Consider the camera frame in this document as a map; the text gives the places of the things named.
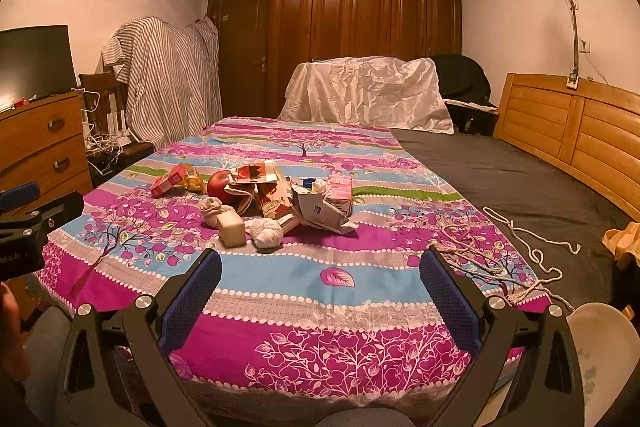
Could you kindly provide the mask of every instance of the wooden door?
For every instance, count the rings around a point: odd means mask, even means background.
[[[353,0],[314,0],[311,60],[348,57]]]
[[[426,56],[461,52],[461,0],[427,0]]]
[[[426,0],[391,0],[390,55],[402,60],[424,57]]]
[[[270,0],[209,0],[218,27],[218,76],[225,116],[267,116],[267,27]]]
[[[271,0],[267,111],[276,118],[296,66],[309,61],[312,0]]]
[[[353,0],[350,46],[352,57],[389,56],[389,8],[389,0]]]

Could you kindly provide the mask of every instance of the wooden bed frame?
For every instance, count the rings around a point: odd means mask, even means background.
[[[580,79],[514,74],[494,137],[562,169],[640,221],[640,95]]]

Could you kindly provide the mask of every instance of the white plastic cover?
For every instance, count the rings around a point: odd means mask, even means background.
[[[453,134],[430,58],[334,58],[300,64],[280,120],[344,123]]]

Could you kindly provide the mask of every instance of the wooden dresser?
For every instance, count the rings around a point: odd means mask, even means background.
[[[74,190],[84,196],[93,189],[80,109],[78,94],[71,92],[0,113],[0,190],[40,185],[38,200],[12,215]]]

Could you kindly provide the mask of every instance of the red apple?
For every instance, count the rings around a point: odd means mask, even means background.
[[[231,204],[236,199],[233,194],[225,191],[230,173],[231,171],[214,172],[207,183],[207,194],[211,198],[218,198],[223,204]]]

